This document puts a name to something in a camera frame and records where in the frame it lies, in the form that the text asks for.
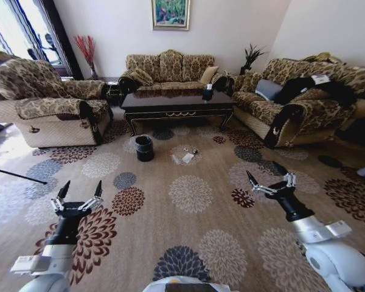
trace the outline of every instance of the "potted plant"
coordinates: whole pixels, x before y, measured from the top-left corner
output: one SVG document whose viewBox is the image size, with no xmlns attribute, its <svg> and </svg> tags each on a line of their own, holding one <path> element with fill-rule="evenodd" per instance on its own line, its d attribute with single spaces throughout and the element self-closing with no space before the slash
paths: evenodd
<svg viewBox="0 0 365 292">
<path fill-rule="evenodd" d="M 252 44 L 249 45 L 249 50 L 245 49 L 246 63 L 241 67 L 240 75 L 245 74 L 245 70 L 251 70 L 253 62 L 256 61 L 259 56 L 266 54 L 266 52 L 262 52 L 262 50 L 263 47 L 257 49 L 257 46 L 253 46 Z"/>
</svg>

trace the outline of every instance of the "armchair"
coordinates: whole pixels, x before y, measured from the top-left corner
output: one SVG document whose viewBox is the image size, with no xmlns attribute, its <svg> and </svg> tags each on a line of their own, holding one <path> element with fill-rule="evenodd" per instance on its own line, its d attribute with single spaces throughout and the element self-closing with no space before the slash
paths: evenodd
<svg viewBox="0 0 365 292">
<path fill-rule="evenodd" d="M 0 122 L 13 122 L 31 147 L 98 145 L 113 118 L 102 81 L 61 81 L 44 61 L 0 64 Z"/>
<path fill-rule="evenodd" d="M 254 92 L 261 79 L 283 86 L 289 79 L 314 74 L 327 74 L 352 88 L 359 97 L 358 102 L 344 107 L 330 100 L 326 92 L 311 88 L 283 106 Z M 365 68 L 273 59 L 262 74 L 249 72 L 232 76 L 229 83 L 232 98 L 238 102 L 235 116 L 270 148 L 326 141 L 332 139 L 337 129 L 344 130 L 365 117 Z"/>
</svg>

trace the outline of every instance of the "vase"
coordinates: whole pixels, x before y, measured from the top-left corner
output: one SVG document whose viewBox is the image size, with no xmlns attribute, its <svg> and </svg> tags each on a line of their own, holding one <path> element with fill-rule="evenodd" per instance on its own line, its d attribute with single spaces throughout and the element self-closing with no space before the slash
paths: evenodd
<svg viewBox="0 0 365 292">
<path fill-rule="evenodd" d="M 241 70 L 239 72 L 239 75 L 244 75 L 246 73 L 246 70 L 247 71 L 250 71 L 251 70 L 251 67 L 250 66 L 243 66 L 243 67 L 241 67 Z"/>
<path fill-rule="evenodd" d="M 96 73 L 95 65 L 93 64 L 93 62 L 91 64 L 89 64 L 89 67 L 91 68 L 91 79 L 92 80 L 98 80 L 99 76 Z"/>
</svg>

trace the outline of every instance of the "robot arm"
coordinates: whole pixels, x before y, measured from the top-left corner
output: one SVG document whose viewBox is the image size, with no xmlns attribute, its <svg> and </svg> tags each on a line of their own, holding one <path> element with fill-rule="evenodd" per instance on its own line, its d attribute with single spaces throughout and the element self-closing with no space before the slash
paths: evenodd
<svg viewBox="0 0 365 292">
<path fill-rule="evenodd" d="M 103 199 L 102 182 L 93 198 L 87 202 L 65 202 L 70 181 L 51 199 L 54 212 L 60 217 L 54 235 L 46 240 L 41 255 L 21 256 L 11 268 L 15 274 L 38 276 L 22 287 L 20 292 L 64 292 L 69 291 L 69 274 L 72 270 L 72 252 L 77 244 L 78 226 L 83 217 L 96 209 Z"/>
<path fill-rule="evenodd" d="M 297 238 L 307 250 L 309 264 L 333 292 L 351 292 L 351 287 L 362 287 L 365 291 L 365 257 L 339 240 L 349 234 L 351 228 L 344 221 L 324 225 L 317 220 L 314 212 L 294 195 L 295 174 L 276 162 L 274 164 L 283 174 L 283 181 L 265 187 L 247 172 L 252 191 L 263 192 L 267 198 L 279 202 L 287 220 L 294 226 Z"/>
</svg>

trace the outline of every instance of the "white paper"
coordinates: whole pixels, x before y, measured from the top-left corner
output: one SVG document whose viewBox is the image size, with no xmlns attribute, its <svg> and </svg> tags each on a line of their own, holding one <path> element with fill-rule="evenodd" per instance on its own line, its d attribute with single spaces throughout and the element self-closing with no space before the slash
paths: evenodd
<svg viewBox="0 0 365 292">
<path fill-rule="evenodd" d="M 330 77 L 325 74 L 312 75 L 311 78 L 314 80 L 316 85 L 330 82 Z"/>
<path fill-rule="evenodd" d="M 182 161 L 184 161 L 186 164 L 188 164 L 192 158 L 195 157 L 195 155 L 191 154 L 191 153 L 188 153 L 186 154 L 183 158 L 182 158 Z"/>
</svg>

